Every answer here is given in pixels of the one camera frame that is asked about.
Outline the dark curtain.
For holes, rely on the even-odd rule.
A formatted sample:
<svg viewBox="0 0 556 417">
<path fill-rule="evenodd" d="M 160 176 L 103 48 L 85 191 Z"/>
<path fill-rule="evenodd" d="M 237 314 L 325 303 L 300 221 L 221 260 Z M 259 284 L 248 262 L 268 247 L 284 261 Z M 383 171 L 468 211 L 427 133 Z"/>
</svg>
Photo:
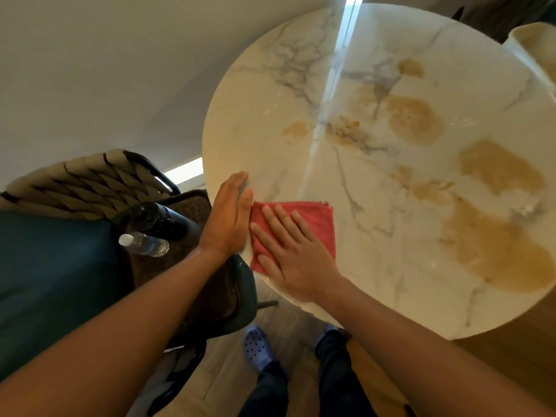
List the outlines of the dark curtain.
<svg viewBox="0 0 556 417">
<path fill-rule="evenodd" d="M 538 21 L 554 6 L 556 0 L 488 0 L 461 6 L 452 19 L 503 43 L 511 30 Z"/>
</svg>

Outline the clear plastic water bottle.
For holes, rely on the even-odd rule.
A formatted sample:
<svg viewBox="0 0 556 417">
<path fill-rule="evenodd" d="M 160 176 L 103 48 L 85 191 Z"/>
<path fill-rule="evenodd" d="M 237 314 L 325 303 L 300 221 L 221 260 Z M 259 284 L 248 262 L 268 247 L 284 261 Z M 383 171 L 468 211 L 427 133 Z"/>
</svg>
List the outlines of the clear plastic water bottle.
<svg viewBox="0 0 556 417">
<path fill-rule="evenodd" d="M 162 257 L 169 252 L 170 244 L 165 239 L 145 235 L 141 232 L 122 234 L 118 243 L 133 255 Z"/>
</svg>

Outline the dark teal cushion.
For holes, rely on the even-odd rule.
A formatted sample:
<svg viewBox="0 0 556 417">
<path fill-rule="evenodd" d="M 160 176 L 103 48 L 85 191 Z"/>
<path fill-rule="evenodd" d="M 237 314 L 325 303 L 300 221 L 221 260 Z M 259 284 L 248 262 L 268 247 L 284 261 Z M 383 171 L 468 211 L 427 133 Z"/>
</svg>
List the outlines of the dark teal cushion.
<svg viewBox="0 0 556 417">
<path fill-rule="evenodd" d="M 115 226 L 0 211 L 0 382 L 133 289 Z"/>
</svg>

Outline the woven back chair black frame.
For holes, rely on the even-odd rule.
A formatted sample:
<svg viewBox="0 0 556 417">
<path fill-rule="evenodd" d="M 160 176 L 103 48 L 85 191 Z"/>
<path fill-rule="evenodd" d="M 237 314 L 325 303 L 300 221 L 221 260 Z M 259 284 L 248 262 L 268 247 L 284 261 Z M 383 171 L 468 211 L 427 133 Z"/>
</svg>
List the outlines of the woven back chair black frame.
<svg viewBox="0 0 556 417">
<path fill-rule="evenodd" d="M 142 202 L 162 204 L 199 226 L 204 226 L 211 211 L 205 190 L 181 193 L 150 160 L 124 149 L 39 168 L 0 193 L 0 211 L 104 220 L 115 228 L 123 212 Z M 180 262 L 193 248 L 187 239 L 171 242 L 162 257 L 136 256 L 123 248 L 133 289 Z M 257 303 L 253 272 L 241 256 L 234 255 L 206 283 L 126 417 L 153 417 L 168 406 L 204 358 L 207 341 L 243 329 L 264 307 Z"/>
</svg>

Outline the person's right forearm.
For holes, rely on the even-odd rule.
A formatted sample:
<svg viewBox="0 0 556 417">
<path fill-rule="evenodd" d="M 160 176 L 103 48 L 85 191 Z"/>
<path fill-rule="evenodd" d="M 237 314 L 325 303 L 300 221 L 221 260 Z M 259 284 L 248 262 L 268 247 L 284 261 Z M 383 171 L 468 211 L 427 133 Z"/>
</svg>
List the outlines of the person's right forearm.
<svg viewBox="0 0 556 417">
<path fill-rule="evenodd" d="M 316 303 L 357 339 L 420 417 L 556 417 L 522 387 L 344 277 Z"/>
</svg>

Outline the red cleaning cloth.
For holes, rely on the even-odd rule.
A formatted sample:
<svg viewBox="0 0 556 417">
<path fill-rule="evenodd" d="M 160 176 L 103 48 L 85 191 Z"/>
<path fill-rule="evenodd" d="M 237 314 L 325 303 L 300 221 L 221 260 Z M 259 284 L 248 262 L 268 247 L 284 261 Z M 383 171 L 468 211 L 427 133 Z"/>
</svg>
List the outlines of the red cleaning cloth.
<svg viewBox="0 0 556 417">
<path fill-rule="evenodd" d="M 336 259 L 336 240 L 335 226 L 333 217 L 333 208 L 327 202 L 259 202 L 255 201 L 251 208 L 250 222 L 256 223 L 262 231 L 278 244 L 281 241 L 276 238 L 271 227 L 263 214 L 263 207 L 268 205 L 274 211 L 277 205 L 291 215 L 293 211 L 297 211 L 306 222 L 310 230 L 318 240 L 325 246 L 333 259 Z"/>
</svg>

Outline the person's right hand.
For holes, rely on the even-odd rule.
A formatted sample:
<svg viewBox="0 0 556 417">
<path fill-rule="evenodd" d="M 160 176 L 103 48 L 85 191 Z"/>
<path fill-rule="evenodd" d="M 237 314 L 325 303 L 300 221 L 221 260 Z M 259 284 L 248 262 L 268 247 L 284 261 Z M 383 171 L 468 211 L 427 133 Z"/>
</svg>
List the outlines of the person's right hand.
<svg viewBox="0 0 556 417">
<path fill-rule="evenodd" d="M 256 224 L 250 224 L 251 234 L 264 248 L 260 255 L 274 259 L 284 275 L 282 291 L 299 301 L 312 302 L 325 309 L 345 299 L 349 293 L 349 281 L 339 273 L 334 259 L 321 241 L 295 241 L 292 247 L 284 247 L 268 236 Z"/>
</svg>

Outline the white chair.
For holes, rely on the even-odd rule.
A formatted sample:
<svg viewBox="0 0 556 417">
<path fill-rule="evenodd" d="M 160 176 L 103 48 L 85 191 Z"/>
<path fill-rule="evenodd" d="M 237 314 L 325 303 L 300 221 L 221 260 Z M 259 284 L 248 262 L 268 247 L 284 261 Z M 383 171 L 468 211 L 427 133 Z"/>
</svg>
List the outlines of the white chair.
<svg viewBox="0 0 556 417">
<path fill-rule="evenodd" d="M 556 103 L 556 25 L 536 22 L 516 27 L 503 46 L 532 71 Z"/>
</svg>

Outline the person's left forearm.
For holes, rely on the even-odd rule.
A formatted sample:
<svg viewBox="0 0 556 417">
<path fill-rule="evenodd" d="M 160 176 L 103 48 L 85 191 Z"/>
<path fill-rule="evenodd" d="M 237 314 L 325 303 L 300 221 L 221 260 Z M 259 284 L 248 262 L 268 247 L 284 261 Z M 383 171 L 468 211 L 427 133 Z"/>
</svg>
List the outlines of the person's left forearm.
<svg viewBox="0 0 556 417">
<path fill-rule="evenodd" d="M 125 417 L 226 253 L 186 259 L 41 352 L 0 383 L 0 417 Z"/>
</svg>

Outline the person's right leg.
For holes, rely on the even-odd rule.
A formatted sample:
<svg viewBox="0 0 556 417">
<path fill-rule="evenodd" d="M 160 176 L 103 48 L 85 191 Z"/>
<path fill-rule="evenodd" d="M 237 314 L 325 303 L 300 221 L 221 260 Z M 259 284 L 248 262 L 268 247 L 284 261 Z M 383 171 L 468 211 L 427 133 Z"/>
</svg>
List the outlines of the person's right leg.
<svg viewBox="0 0 556 417">
<path fill-rule="evenodd" d="M 341 334 L 328 333 L 315 355 L 319 361 L 319 417 L 378 417 L 352 369 Z"/>
</svg>

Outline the person's left blue clog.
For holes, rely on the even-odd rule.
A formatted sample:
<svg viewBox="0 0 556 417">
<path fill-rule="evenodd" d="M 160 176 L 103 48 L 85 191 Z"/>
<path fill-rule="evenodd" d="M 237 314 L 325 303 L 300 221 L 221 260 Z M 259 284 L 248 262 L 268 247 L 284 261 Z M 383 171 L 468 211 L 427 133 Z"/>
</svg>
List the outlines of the person's left blue clog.
<svg viewBox="0 0 556 417">
<path fill-rule="evenodd" d="M 246 329 L 241 346 L 246 361 L 257 372 L 262 372 L 271 363 L 279 362 L 267 336 L 257 325 Z"/>
</svg>

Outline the black spray bottle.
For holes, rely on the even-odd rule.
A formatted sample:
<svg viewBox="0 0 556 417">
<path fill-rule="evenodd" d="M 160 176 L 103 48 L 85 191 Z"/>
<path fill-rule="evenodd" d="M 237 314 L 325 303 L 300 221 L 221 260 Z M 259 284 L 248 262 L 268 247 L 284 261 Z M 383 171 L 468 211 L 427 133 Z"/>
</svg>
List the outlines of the black spray bottle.
<svg viewBox="0 0 556 417">
<path fill-rule="evenodd" d="M 169 242 L 185 240 L 191 225 L 183 215 L 156 202 L 142 202 L 123 212 L 116 226 L 117 236 L 140 232 Z"/>
</svg>

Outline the person's left hand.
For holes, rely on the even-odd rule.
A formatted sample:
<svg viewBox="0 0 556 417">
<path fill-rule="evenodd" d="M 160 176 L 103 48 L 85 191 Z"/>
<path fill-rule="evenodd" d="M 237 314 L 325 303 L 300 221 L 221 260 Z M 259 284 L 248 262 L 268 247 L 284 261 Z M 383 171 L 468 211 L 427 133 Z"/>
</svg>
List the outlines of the person's left hand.
<svg viewBox="0 0 556 417">
<path fill-rule="evenodd" d="M 248 173 L 240 171 L 223 182 L 200 238 L 199 249 L 220 264 L 242 251 L 247 240 L 248 226 L 237 226 L 237 203 L 247 179 Z"/>
</svg>

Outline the person's left leg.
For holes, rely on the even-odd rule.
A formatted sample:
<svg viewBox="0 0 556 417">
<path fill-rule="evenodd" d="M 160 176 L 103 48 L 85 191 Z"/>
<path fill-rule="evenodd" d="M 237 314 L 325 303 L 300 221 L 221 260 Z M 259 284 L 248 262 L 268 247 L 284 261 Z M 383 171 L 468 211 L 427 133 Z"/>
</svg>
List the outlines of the person's left leg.
<svg viewBox="0 0 556 417">
<path fill-rule="evenodd" d="M 278 361 L 269 362 L 260 372 L 256 386 L 237 417 L 286 417 L 288 377 Z"/>
</svg>

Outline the person's blue clog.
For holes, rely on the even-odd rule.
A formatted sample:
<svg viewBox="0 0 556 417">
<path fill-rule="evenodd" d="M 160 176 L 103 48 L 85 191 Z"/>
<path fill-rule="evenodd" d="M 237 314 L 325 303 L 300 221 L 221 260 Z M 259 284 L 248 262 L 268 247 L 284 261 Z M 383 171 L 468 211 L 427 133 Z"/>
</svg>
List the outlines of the person's blue clog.
<svg viewBox="0 0 556 417">
<path fill-rule="evenodd" d="M 350 338 L 351 335 L 343 328 L 339 328 L 335 325 L 332 324 L 327 324 L 323 330 L 323 332 L 321 334 L 319 334 L 316 337 L 316 341 L 315 341 L 315 350 L 317 349 L 318 345 L 321 343 L 321 341 L 323 340 L 323 338 L 330 332 L 338 332 L 339 334 L 341 334 L 344 337 L 344 340 L 347 342 Z"/>
<path fill-rule="evenodd" d="M 279 362 L 267 336 L 257 325 L 246 329 L 241 346 L 246 361 L 257 372 L 262 372 L 271 363 Z"/>
</svg>

